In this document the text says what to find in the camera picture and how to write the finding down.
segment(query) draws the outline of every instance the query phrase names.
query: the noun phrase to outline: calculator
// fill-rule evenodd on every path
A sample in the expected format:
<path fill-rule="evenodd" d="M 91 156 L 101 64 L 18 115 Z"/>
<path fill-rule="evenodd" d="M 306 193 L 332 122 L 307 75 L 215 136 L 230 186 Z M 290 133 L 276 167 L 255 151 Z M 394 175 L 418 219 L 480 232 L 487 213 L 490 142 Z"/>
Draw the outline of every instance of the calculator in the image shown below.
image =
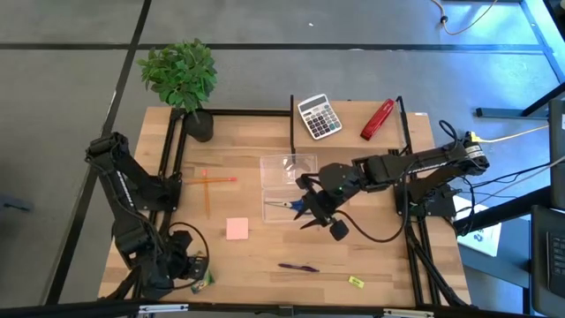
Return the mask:
<path fill-rule="evenodd" d="M 315 95 L 298 105 L 298 111 L 306 128 L 315 140 L 342 130 L 342 123 L 329 105 L 325 94 Z"/>

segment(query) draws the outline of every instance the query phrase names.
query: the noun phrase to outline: clear plastic container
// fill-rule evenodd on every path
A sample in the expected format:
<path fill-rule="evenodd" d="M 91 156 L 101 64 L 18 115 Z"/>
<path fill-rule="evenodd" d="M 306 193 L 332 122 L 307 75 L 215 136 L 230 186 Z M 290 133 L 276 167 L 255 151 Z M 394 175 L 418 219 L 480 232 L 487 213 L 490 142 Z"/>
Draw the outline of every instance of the clear plastic container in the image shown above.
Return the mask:
<path fill-rule="evenodd" d="M 300 200 L 305 190 L 298 188 L 296 179 L 303 173 L 318 173 L 316 155 L 266 155 L 260 158 L 263 222 L 287 223 L 294 220 L 296 210 L 274 207 L 265 202 Z M 312 218 L 304 215 L 300 217 L 300 221 Z"/>

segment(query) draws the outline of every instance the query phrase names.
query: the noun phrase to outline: pen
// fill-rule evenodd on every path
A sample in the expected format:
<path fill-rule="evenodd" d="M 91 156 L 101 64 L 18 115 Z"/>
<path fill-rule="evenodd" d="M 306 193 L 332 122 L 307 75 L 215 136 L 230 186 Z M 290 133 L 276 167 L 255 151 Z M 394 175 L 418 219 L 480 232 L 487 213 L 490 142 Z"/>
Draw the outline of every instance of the pen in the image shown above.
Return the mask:
<path fill-rule="evenodd" d="M 304 270 L 304 271 L 308 271 L 308 272 L 312 272 L 312 273 L 319 273 L 320 272 L 318 269 L 312 268 L 310 266 L 297 266 L 297 265 L 279 263 L 279 267 L 284 268 L 284 269 Z"/>

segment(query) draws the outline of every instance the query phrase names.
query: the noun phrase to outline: wooden table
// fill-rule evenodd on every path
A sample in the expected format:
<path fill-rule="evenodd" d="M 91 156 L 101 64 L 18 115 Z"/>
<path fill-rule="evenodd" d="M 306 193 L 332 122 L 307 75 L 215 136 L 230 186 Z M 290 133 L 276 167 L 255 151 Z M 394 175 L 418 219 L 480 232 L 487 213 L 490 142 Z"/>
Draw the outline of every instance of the wooden table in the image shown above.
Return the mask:
<path fill-rule="evenodd" d="M 168 108 L 148 108 L 141 128 L 135 159 L 150 174 L 156 174 L 158 169 L 169 113 Z M 432 148 L 433 137 L 427 115 L 409 113 L 408 122 L 414 151 Z M 179 127 L 176 131 L 173 149 L 176 148 Z M 204 210 L 203 186 L 184 184 L 179 207 L 172 220 L 193 224 L 203 232 L 210 245 L 210 268 L 216 283 L 197 295 L 192 294 L 190 289 L 179 290 L 162 300 L 414 306 L 403 235 L 387 244 L 375 244 L 350 227 L 350 234 L 335 242 L 327 228 L 300 230 L 303 222 L 272 224 L 262 221 L 259 159 L 264 155 L 288 154 L 289 136 L 288 117 L 216 116 L 215 136 L 211 141 L 198 143 L 192 138 L 187 140 L 182 164 L 184 180 L 199 178 L 201 170 L 208 169 L 211 178 L 237 177 L 237 182 L 209 185 L 210 219 L 207 219 Z M 169 159 L 169 167 L 172 167 L 173 157 Z M 391 189 L 381 193 L 360 193 L 343 209 L 375 237 L 389 237 L 400 226 L 401 218 L 396 215 Z M 228 217 L 249 218 L 249 239 L 225 239 Z M 435 265 L 458 296 L 470 302 L 453 230 L 440 218 L 428 218 L 427 222 Z M 198 250 L 202 250 L 202 244 L 195 238 L 189 253 Z M 277 267 L 279 262 L 308 264 L 321 272 L 312 274 L 281 269 Z M 127 273 L 112 245 L 99 295 L 113 292 Z M 426 271 L 421 264 L 419 273 L 424 298 L 430 302 Z M 359 289 L 348 283 L 350 276 L 363 280 L 365 288 Z"/>

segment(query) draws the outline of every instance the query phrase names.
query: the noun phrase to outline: yellow cable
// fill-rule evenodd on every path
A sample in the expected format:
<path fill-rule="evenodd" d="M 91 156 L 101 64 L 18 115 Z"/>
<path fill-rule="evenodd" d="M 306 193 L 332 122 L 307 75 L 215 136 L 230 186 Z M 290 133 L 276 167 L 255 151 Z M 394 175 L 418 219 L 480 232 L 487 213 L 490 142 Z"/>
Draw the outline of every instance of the yellow cable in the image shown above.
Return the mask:
<path fill-rule="evenodd" d="M 477 136 L 477 134 L 475 132 L 471 132 L 471 141 L 474 141 L 474 142 L 498 142 L 498 141 L 503 141 L 503 140 L 509 140 L 509 139 L 512 139 L 512 138 L 515 138 L 515 137 L 518 137 L 518 136 L 525 135 L 526 133 L 532 133 L 532 132 L 535 132 L 535 131 L 538 131 L 538 130 L 541 130 L 541 129 L 545 129 L 547 127 L 549 127 L 549 125 L 542 125 L 541 127 L 533 128 L 533 129 L 530 129 L 530 130 L 525 131 L 525 132 L 515 133 L 513 135 L 509 135 L 509 136 L 506 136 L 506 137 L 500 137 L 500 138 L 497 138 L 495 140 L 484 140 L 484 139 L 480 138 L 479 136 Z"/>
<path fill-rule="evenodd" d="M 441 5 L 441 4 L 438 2 L 438 0 L 432 0 L 432 2 L 435 3 L 438 7 L 440 7 L 441 17 L 442 17 L 442 18 L 443 18 L 443 17 L 446 17 L 446 18 L 447 18 L 447 16 L 445 15 L 445 9 L 443 9 L 443 5 Z M 472 26 L 475 25 L 475 23 L 477 23 L 480 19 L 482 19 L 482 18 L 485 16 L 485 14 L 486 14 L 487 12 L 489 12 L 489 11 L 491 10 L 491 8 L 493 8 L 494 5 L 495 5 L 497 2 L 498 2 L 498 0 L 493 0 L 493 2 L 491 3 L 491 6 L 489 6 L 488 9 L 486 9 L 486 11 L 484 11 L 483 14 L 481 14 L 480 17 L 478 17 L 476 20 L 474 20 L 473 23 L 471 23 L 468 27 L 466 27 L 466 28 L 464 28 L 464 29 L 462 29 L 462 30 L 459 30 L 459 31 L 457 31 L 457 32 L 449 32 L 447 21 L 442 21 L 441 24 L 443 25 L 443 29 L 445 29 L 445 32 L 446 32 L 447 34 L 449 34 L 449 35 L 458 35 L 458 34 L 461 34 L 461 33 L 465 32 L 465 31 L 469 30 Z"/>

